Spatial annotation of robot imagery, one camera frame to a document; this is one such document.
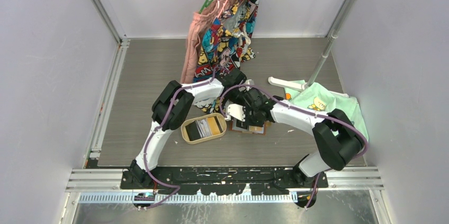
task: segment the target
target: metal floor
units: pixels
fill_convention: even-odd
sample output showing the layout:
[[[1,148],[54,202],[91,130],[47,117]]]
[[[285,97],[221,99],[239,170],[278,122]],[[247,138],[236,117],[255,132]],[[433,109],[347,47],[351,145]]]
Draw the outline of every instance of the metal floor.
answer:
[[[284,90],[268,84],[268,77],[307,80],[326,44],[324,38],[252,39],[256,58],[241,70],[255,84],[274,95]],[[148,135],[151,106],[170,80],[179,80],[184,63],[185,40],[132,40],[107,125],[99,166],[129,166]],[[342,92],[332,57],[317,82]],[[192,107],[188,119],[204,115]],[[221,139],[187,144],[175,131],[159,158],[159,166],[292,166],[316,148],[313,137],[285,124],[273,124],[266,135],[227,131]],[[352,165],[365,165],[362,158]]]
[[[128,204],[80,204],[76,224],[88,223],[379,223],[368,191],[318,192],[308,209],[290,203],[164,204],[137,211]]]

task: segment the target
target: gray floor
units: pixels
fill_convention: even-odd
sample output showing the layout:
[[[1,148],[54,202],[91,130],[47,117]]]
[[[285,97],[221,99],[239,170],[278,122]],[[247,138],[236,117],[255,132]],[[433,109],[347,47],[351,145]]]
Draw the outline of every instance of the gray floor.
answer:
[[[270,93],[283,96],[280,87],[268,84],[274,76],[285,80],[306,79],[326,44],[323,38],[253,39],[257,57],[242,64],[242,71]],[[99,166],[128,166],[143,147],[151,122],[151,106],[170,80],[179,80],[185,40],[132,40],[103,141]],[[342,92],[332,57],[317,82],[330,91]],[[192,107],[188,119],[203,115]],[[169,138],[160,166],[269,166],[294,165],[316,150],[313,137],[274,124],[266,135],[228,131],[221,139],[187,144],[180,131]],[[363,159],[351,162],[364,165]]]

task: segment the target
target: white panel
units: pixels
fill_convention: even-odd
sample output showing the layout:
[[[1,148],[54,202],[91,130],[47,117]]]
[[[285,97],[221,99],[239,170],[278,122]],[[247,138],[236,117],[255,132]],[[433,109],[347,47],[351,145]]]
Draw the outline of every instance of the white panel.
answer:
[[[448,222],[448,15],[447,0],[359,0],[335,42],[393,223]]]
[[[0,223],[57,223],[117,45],[91,0],[1,0]]]
[[[185,37],[204,0],[102,0],[130,38]],[[343,0],[260,0],[255,37],[325,36]]]

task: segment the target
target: purple cable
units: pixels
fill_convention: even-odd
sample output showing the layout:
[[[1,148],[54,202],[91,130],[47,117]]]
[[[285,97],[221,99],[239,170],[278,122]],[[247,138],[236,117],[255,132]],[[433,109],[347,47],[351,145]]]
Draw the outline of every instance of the purple cable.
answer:
[[[313,196],[315,196],[316,193],[316,189],[317,189],[317,185],[318,185],[318,179],[320,179],[320,174],[317,174],[317,177],[315,178],[315,183],[313,185],[313,189],[312,189],[312,194],[310,195],[309,201],[307,201],[306,207],[304,207],[304,209],[307,211],[307,207],[309,207],[310,202],[312,202]]]
[[[174,190],[172,193],[170,193],[168,196],[166,196],[166,197],[165,197],[164,199],[162,199],[161,201],[159,201],[159,202],[157,202],[157,203],[155,203],[155,204],[152,204],[150,207],[147,207],[147,209],[151,209],[151,208],[154,208],[154,207],[157,207],[157,206],[161,205],[163,202],[165,202],[166,200],[168,200],[171,196],[173,196],[174,194],[176,194],[176,193],[181,189],[181,187],[180,187],[179,185],[171,185],[171,184],[167,184],[167,183],[164,183],[164,182],[159,181],[159,180],[156,179],[156,178],[153,176],[153,174],[150,172],[150,170],[149,170],[149,168],[148,168],[148,164],[147,164],[147,147],[148,147],[148,145],[149,145],[149,143],[150,143],[150,140],[151,140],[151,139],[153,138],[153,136],[156,134],[156,131],[157,131],[157,130],[162,129],[163,125],[164,125],[165,122],[167,121],[168,116],[169,116],[169,114],[170,114],[170,112],[172,111],[172,108],[173,108],[173,106],[174,106],[174,103],[175,103],[175,100],[176,100],[177,95],[178,95],[182,90],[184,90],[184,89],[196,88],[196,87],[203,86],[203,85],[207,85],[207,84],[211,83],[211,82],[215,79],[215,70],[216,70],[216,69],[225,69],[225,70],[229,71],[229,70],[226,69],[226,68],[215,67],[215,68],[213,69],[212,78],[211,78],[210,80],[205,80],[204,82],[199,83],[199,84],[197,84],[197,85],[195,85],[195,86],[185,86],[185,87],[181,87],[181,88],[179,88],[178,90],[175,91],[175,94],[173,95],[173,97],[172,97],[172,99],[171,99],[171,101],[170,101],[170,104],[169,104],[169,106],[168,106],[167,113],[165,114],[164,118],[162,119],[162,122],[160,123],[160,125],[159,125],[158,127],[156,127],[156,128],[154,129],[154,131],[150,134],[150,136],[148,137],[148,139],[147,139],[146,142],[145,142],[145,146],[143,147],[143,163],[144,163],[144,165],[145,165],[145,171],[148,173],[148,175],[151,177],[151,179],[153,179],[154,181],[156,181],[158,184],[161,184],[161,185],[163,185],[163,186],[165,186],[165,187],[175,188],[175,190]]]
[[[235,88],[237,88],[237,87],[252,87],[252,88],[255,88],[255,89],[261,91],[263,94],[265,94],[266,96],[268,96],[269,98],[271,98],[271,99],[274,100],[276,103],[278,103],[278,104],[280,104],[280,105],[282,105],[282,106],[285,106],[285,107],[288,107],[289,109],[293,109],[293,110],[299,111],[299,112],[301,112],[301,113],[310,115],[310,116],[312,116],[312,117],[315,116],[315,113],[314,113],[314,112],[307,111],[307,110],[303,110],[303,109],[300,109],[300,108],[298,108],[298,107],[296,107],[296,106],[290,106],[290,105],[288,105],[288,104],[286,104],[286,103],[283,103],[283,102],[279,101],[278,99],[274,98],[272,95],[270,95],[269,93],[267,93],[266,91],[264,91],[263,89],[261,89],[261,88],[255,86],[255,85],[246,85],[246,84],[242,84],[242,85],[234,85],[234,86],[231,86],[229,89],[227,89],[227,90],[221,95],[221,97],[220,97],[220,103],[222,103],[223,98],[225,97],[226,94],[228,94],[228,92],[229,92],[230,90],[235,89]],[[221,114],[224,115],[224,117],[226,117],[226,113],[223,111],[223,108],[221,107],[221,105],[220,105],[220,112],[221,112]],[[355,133],[362,139],[362,141],[363,141],[363,143],[365,144],[365,146],[363,147],[363,149],[362,149],[362,150],[361,150],[361,151],[360,151],[354,158],[358,158],[358,157],[364,155],[364,154],[366,153],[366,151],[368,151],[368,140],[365,138],[365,136],[363,136],[362,133],[360,133],[360,131],[358,131],[356,128],[354,128],[354,126],[352,126],[352,125],[350,125],[350,124],[347,124],[346,122],[340,121],[339,119],[336,119],[336,118],[333,118],[333,117],[329,117],[329,116],[327,116],[327,115],[317,114],[316,116],[317,116],[317,117],[320,117],[320,118],[323,118],[323,119],[327,119],[327,120],[332,121],[332,122],[339,123],[339,124],[341,124],[341,125],[343,125],[343,126],[349,128],[350,130],[354,131],[354,132],[355,132]]]

